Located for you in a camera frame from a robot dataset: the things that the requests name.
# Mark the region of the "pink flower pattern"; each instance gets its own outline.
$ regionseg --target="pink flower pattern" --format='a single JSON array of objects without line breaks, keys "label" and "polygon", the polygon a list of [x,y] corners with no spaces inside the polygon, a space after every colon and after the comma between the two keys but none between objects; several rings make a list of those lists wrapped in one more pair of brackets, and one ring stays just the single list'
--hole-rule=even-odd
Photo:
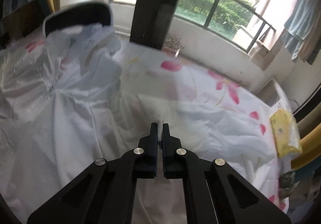
[{"label": "pink flower pattern", "polygon": [[[250,117],[250,118],[253,118],[253,119],[255,119],[255,120],[259,120],[259,113],[258,113],[257,111],[253,111],[253,112],[251,112],[251,113],[249,114],[249,117]],[[264,135],[265,132],[266,132],[266,126],[261,123],[261,124],[260,124],[260,129],[261,129],[262,135]]]},{"label": "pink flower pattern", "polygon": [[43,45],[45,42],[44,40],[40,40],[40,41],[33,41],[29,44],[27,44],[27,46],[25,47],[25,49],[28,49],[28,53],[30,53],[33,49],[35,49],[38,45]]},{"label": "pink flower pattern", "polygon": [[[275,203],[274,203],[275,202],[275,195],[272,195],[271,197],[269,197],[269,201],[275,205]],[[283,211],[285,209],[285,207],[286,207],[286,203],[281,202],[279,209]]]},{"label": "pink flower pattern", "polygon": [[182,69],[182,63],[179,61],[163,61],[160,67],[171,72],[178,72]]},{"label": "pink flower pattern", "polygon": [[259,119],[259,113],[257,111],[251,112],[250,113],[250,118],[258,120]]},{"label": "pink flower pattern", "polygon": [[230,98],[233,100],[233,102],[235,102],[236,104],[240,103],[240,98],[237,92],[237,88],[240,87],[238,84],[224,78],[221,75],[218,75],[217,73],[213,72],[212,70],[208,70],[207,73],[215,78],[216,80],[218,80],[218,82],[216,83],[216,90],[222,90],[223,86],[226,86],[227,92],[230,96]]}]

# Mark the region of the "yellow tissue box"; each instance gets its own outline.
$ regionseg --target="yellow tissue box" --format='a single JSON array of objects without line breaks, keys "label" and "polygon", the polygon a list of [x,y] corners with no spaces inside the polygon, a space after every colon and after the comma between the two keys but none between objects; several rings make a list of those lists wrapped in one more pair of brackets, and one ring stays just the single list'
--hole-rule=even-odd
[{"label": "yellow tissue box", "polygon": [[302,153],[298,126],[291,112],[278,109],[270,123],[279,158],[289,155],[292,159]]}]

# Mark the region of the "green shrub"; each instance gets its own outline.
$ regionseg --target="green shrub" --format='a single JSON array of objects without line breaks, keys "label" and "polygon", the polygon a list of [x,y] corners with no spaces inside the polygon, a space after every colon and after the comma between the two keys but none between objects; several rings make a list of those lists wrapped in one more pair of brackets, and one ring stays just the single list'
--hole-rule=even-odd
[{"label": "green shrub", "polygon": [[[198,16],[198,20],[203,19],[199,15],[204,16],[204,20],[206,20],[213,2],[214,0],[179,0],[177,9],[179,9],[180,13],[177,10],[176,13],[183,16],[186,16],[188,12],[195,13]],[[234,36],[240,25],[247,26],[252,16],[253,14],[239,3],[233,0],[220,0],[209,27],[214,28],[220,24],[227,31],[230,38]]]}]

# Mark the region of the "cardboard box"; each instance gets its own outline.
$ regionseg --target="cardboard box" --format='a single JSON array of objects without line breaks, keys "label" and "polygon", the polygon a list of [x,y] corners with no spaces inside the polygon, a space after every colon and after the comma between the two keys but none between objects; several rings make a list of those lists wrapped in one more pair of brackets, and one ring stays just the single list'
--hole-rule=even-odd
[{"label": "cardboard box", "polygon": [[23,5],[2,19],[4,32],[8,32],[11,39],[19,39],[38,28],[45,16],[37,0]]}]

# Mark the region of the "hanging towel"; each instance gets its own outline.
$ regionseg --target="hanging towel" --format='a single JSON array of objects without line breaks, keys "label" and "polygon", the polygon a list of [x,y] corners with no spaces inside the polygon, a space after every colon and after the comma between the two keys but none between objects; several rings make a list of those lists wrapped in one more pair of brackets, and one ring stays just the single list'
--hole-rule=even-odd
[{"label": "hanging towel", "polygon": [[284,24],[286,32],[282,39],[285,48],[292,54],[292,60],[297,58],[304,40],[314,26],[318,6],[318,0],[298,0],[292,15]]}]

